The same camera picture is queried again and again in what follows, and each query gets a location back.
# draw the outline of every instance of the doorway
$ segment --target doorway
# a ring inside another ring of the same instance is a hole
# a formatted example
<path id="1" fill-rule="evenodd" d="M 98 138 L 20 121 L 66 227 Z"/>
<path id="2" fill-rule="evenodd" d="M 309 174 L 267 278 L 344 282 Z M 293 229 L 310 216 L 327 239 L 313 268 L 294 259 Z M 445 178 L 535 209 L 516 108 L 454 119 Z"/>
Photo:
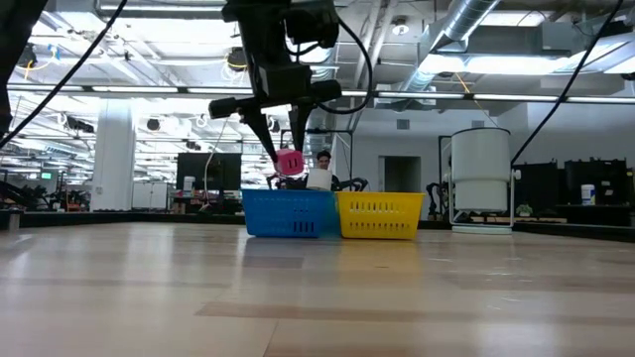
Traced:
<path id="1" fill-rule="evenodd" d="M 421 192 L 421 158 L 379 157 L 379 178 L 383 192 Z"/>

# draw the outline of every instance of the pink object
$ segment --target pink object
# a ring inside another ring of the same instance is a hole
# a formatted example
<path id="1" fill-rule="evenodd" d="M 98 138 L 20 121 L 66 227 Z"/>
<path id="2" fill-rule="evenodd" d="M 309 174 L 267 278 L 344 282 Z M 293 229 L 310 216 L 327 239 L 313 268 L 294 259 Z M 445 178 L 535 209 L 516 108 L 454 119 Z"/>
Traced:
<path id="1" fill-rule="evenodd" d="M 278 150 L 278 163 L 276 171 L 282 175 L 290 176 L 301 174 L 305 170 L 305 159 L 302 153 L 291 149 Z"/>

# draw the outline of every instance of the fluorescent light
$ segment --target fluorescent light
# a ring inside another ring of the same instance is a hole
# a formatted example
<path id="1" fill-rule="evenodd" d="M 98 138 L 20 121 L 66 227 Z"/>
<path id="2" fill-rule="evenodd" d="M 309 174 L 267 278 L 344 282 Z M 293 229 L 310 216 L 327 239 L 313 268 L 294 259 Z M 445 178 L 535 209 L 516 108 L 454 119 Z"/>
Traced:
<path id="1" fill-rule="evenodd" d="M 102 11 L 115 11 L 118 6 L 103 5 L 100 7 Z M 221 6 L 142 6 L 142 5 L 126 5 L 126 11 L 187 11 L 187 12 L 219 12 L 222 10 Z"/>
<path id="2" fill-rule="evenodd" d="M 27 139 L 27 140 L 90 140 L 95 139 L 96 136 L 49 136 L 49 135 L 25 135 L 24 137 L 18 136 L 17 139 Z"/>
<path id="3" fill-rule="evenodd" d="M 366 96 L 365 90 L 342 90 L 341 95 L 354 98 L 363 98 Z"/>
<path id="4" fill-rule="evenodd" d="M 463 59 L 452 56 L 428 55 L 419 65 L 421 73 L 463 72 Z"/>
<path id="5" fill-rule="evenodd" d="M 28 90 L 28 91 L 52 91 L 55 88 L 53 84 L 7 84 L 8 90 Z M 79 85 L 65 85 L 60 91 L 78 91 L 82 90 Z"/>
<path id="6" fill-rule="evenodd" d="M 604 73 L 621 74 L 621 73 L 633 73 L 633 72 L 635 72 L 635 57 L 625 60 L 624 62 L 616 65 L 615 67 L 606 70 Z"/>
<path id="7" fill-rule="evenodd" d="M 465 67 L 466 72 L 484 74 L 544 75 L 558 67 L 556 59 L 540 57 L 478 56 Z"/>
<path id="8" fill-rule="evenodd" d="M 176 87 L 166 86 L 93 86 L 94 91 L 109 91 L 109 92 L 149 92 L 149 93 L 178 93 L 179 89 Z"/>
<path id="9" fill-rule="evenodd" d="M 188 92 L 192 94 L 225 94 L 225 95 L 240 95 L 240 94 L 253 94 L 251 88 L 188 88 Z"/>
<path id="10" fill-rule="evenodd" d="M 498 100 L 498 101 L 545 101 L 553 102 L 558 100 L 556 95 L 506 95 L 506 94 L 474 94 L 476 100 Z"/>
<path id="11" fill-rule="evenodd" d="M 391 99 L 462 99 L 464 94 L 458 93 L 435 93 L 435 92 L 379 92 L 379 98 Z"/>
<path id="12" fill-rule="evenodd" d="M 624 46 L 626 43 L 625 42 L 619 42 L 619 43 L 615 43 L 615 44 L 606 44 L 606 45 L 597 45 L 593 48 L 593 50 L 591 50 L 591 54 L 588 56 L 588 59 L 586 59 L 586 62 L 584 63 L 584 65 L 589 65 L 591 63 L 593 63 L 596 60 L 599 60 L 601 58 L 603 58 L 604 56 L 612 53 L 613 51 L 621 48 L 622 46 Z M 577 53 L 573 56 L 571 56 L 568 59 L 560 59 L 558 61 L 558 67 L 557 67 L 557 72 L 567 72 L 567 71 L 574 71 L 575 68 L 579 65 L 579 62 L 582 60 L 582 57 L 584 57 L 584 54 L 586 53 L 586 51 L 582 51 L 580 53 Z"/>
<path id="13" fill-rule="evenodd" d="M 5 170 L 8 171 L 9 173 L 24 173 L 24 174 L 39 173 L 41 171 L 40 169 L 23 169 L 23 168 L 5 168 Z"/>
<path id="14" fill-rule="evenodd" d="M 635 104 L 635 97 L 569 97 L 567 103 L 591 103 L 591 104 Z"/>

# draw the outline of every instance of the black cable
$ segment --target black cable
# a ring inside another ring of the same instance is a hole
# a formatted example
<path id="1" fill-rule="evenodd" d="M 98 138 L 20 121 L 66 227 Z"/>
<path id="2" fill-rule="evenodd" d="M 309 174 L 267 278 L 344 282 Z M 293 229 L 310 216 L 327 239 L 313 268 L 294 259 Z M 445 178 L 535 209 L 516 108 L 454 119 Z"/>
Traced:
<path id="1" fill-rule="evenodd" d="M 308 54 L 309 52 L 317 49 L 318 47 L 319 47 L 319 44 L 313 44 L 313 45 L 310 45 L 309 47 L 305 48 L 304 50 L 297 51 L 297 52 L 293 52 L 293 51 L 289 50 L 289 48 L 287 48 L 287 53 L 289 55 L 295 56 L 295 57 L 304 56 L 304 55 Z"/>
<path id="2" fill-rule="evenodd" d="M 339 25 L 348 33 L 348 35 L 350 35 L 350 37 L 353 38 L 353 41 L 355 41 L 357 46 L 359 46 L 362 54 L 364 55 L 364 58 L 366 59 L 366 66 L 368 67 L 368 89 L 366 91 L 366 97 L 364 98 L 364 101 L 359 106 L 352 109 L 347 109 L 347 110 L 332 109 L 322 103 L 319 103 L 317 106 L 327 113 L 337 114 L 337 115 L 347 115 L 347 114 L 356 113 L 364 109 L 366 105 L 368 105 L 368 102 L 370 101 L 370 99 L 373 97 L 373 89 L 372 89 L 373 88 L 373 63 L 370 60 L 370 55 L 368 54 L 368 51 L 366 51 L 366 48 L 364 48 L 364 44 L 362 44 L 361 40 L 359 40 L 359 37 L 357 37 L 357 35 L 355 35 L 355 33 L 352 30 L 350 30 L 348 25 L 346 25 L 341 18 L 339 19 Z"/>
<path id="3" fill-rule="evenodd" d="M 578 32 L 580 32 L 581 34 L 583 34 L 583 35 L 585 35 L 585 36 L 587 36 L 587 37 L 590 37 L 590 38 L 592 38 L 592 37 L 593 37 L 593 34 L 588 34 L 588 33 L 584 32 L 584 31 L 580 28 L 579 24 L 576 24 L 576 23 L 571 23 L 571 24 L 572 24 L 572 25 L 575 27 L 575 29 L 576 29 Z"/>
<path id="4" fill-rule="evenodd" d="M 544 12 L 540 11 L 540 10 L 532 10 L 530 12 L 528 12 L 527 14 L 525 14 L 525 16 L 523 16 L 520 21 L 516 24 L 516 27 L 520 26 L 520 24 L 523 23 L 523 21 L 525 21 L 525 19 L 527 19 L 529 17 L 529 15 L 533 14 L 533 13 L 539 13 L 541 15 L 543 15 L 543 18 L 545 19 L 545 21 L 548 20 L 547 15 L 545 15 Z"/>
<path id="5" fill-rule="evenodd" d="M 90 57 L 92 52 L 95 50 L 95 48 L 97 48 L 97 46 L 99 46 L 99 43 L 101 42 L 101 40 L 103 40 L 103 38 L 106 36 L 108 31 L 110 31 L 110 28 L 112 28 L 112 25 L 115 23 L 115 20 L 117 20 L 119 15 L 121 15 L 121 12 L 123 11 L 124 6 L 126 6 L 127 3 L 128 3 L 128 0 L 121 0 L 121 3 L 119 4 L 119 7 L 115 11 L 115 13 L 112 15 L 110 20 L 108 20 L 108 22 L 106 23 L 106 27 L 101 31 L 101 33 L 99 33 L 99 36 L 97 36 L 95 41 L 92 44 L 90 44 L 90 47 L 88 47 L 88 50 L 86 50 L 86 53 L 83 54 L 83 56 L 77 61 L 77 63 L 68 71 L 68 73 L 64 76 L 64 78 L 62 78 L 60 83 L 58 83 L 55 86 L 55 88 L 53 88 L 51 93 L 49 93 L 49 95 L 47 95 L 47 97 L 44 98 L 42 103 L 40 103 L 38 105 L 38 107 L 36 107 L 36 109 L 31 114 L 29 114 L 29 116 L 26 117 L 22 121 L 22 123 L 20 123 L 20 125 L 18 125 L 16 127 L 16 129 L 14 131 L 9 133 L 9 135 L 7 135 L 4 139 L 2 139 L 2 141 L 0 141 L 0 150 L 2 148 L 4 148 L 7 144 L 9 144 L 9 142 L 13 138 L 15 138 L 16 135 L 18 135 L 20 133 L 20 131 L 22 131 L 22 129 L 24 129 L 24 127 L 29 125 L 29 123 L 33 119 L 35 119 L 40 114 L 40 112 L 42 112 L 42 110 L 49 104 L 49 102 L 51 102 L 51 100 L 60 92 L 62 87 L 65 86 L 68 83 L 68 81 L 75 75 L 75 73 L 86 62 L 86 60 L 88 60 L 88 58 Z"/>
<path id="6" fill-rule="evenodd" d="M 552 110 L 549 112 L 549 114 L 547 114 L 545 119 L 543 119 L 543 121 L 538 125 L 538 127 L 536 128 L 536 130 L 534 130 L 532 135 L 529 136 L 529 138 L 527 139 L 527 141 L 525 141 L 525 143 L 520 148 L 520 150 L 518 150 L 518 153 L 516 153 L 516 155 L 514 156 L 514 159 L 512 159 L 512 165 L 514 165 L 516 163 L 516 161 L 523 154 L 525 149 L 527 149 L 527 146 L 529 146 L 529 144 L 534 140 L 536 135 L 538 135 L 538 133 L 541 131 L 541 129 L 543 129 L 543 127 L 545 126 L 545 124 L 547 124 L 549 119 L 551 119 L 554 116 L 554 113 L 556 113 L 556 110 L 558 110 L 560 105 L 567 99 L 567 93 L 569 93 L 569 90 L 572 88 L 573 82 L 577 78 L 577 75 L 584 68 L 584 63 L 586 62 L 588 57 L 591 55 L 591 52 L 593 51 L 593 48 L 595 48 L 595 45 L 597 45 L 597 42 L 601 38 L 602 34 L 604 33 L 604 31 L 606 30 L 608 25 L 611 23 L 611 20 L 613 20 L 613 17 L 615 16 L 615 14 L 617 14 L 617 11 L 619 11 L 619 8 L 622 6 L 623 2 L 624 2 L 624 0 L 618 0 L 617 1 L 617 4 L 615 5 L 615 8 L 610 13 L 610 15 L 608 15 L 608 17 L 606 18 L 606 21 L 604 21 L 604 24 L 602 25 L 602 27 L 599 29 L 599 31 L 595 35 L 595 38 L 593 38 L 593 41 L 591 42 L 590 47 L 588 48 L 588 50 L 586 50 L 586 53 L 584 54 L 584 56 L 580 60 L 579 64 L 575 68 L 575 71 L 573 72 L 573 75 L 571 76 L 571 79 L 569 79 L 569 83 L 567 83 L 567 86 L 565 87 L 565 90 L 563 90 L 563 93 L 560 95 L 560 97 L 556 101 L 556 104 L 554 105 Z"/>

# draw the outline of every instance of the yellow basket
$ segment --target yellow basket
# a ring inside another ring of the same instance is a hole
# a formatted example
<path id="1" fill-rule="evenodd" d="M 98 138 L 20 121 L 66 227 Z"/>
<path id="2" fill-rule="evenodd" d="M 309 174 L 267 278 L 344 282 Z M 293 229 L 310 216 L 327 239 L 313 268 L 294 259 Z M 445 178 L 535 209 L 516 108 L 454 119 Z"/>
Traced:
<path id="1" fill-rule="evenodd" d="M 338 192 L 344 238 L 415 239 L 423 193 Z"/>

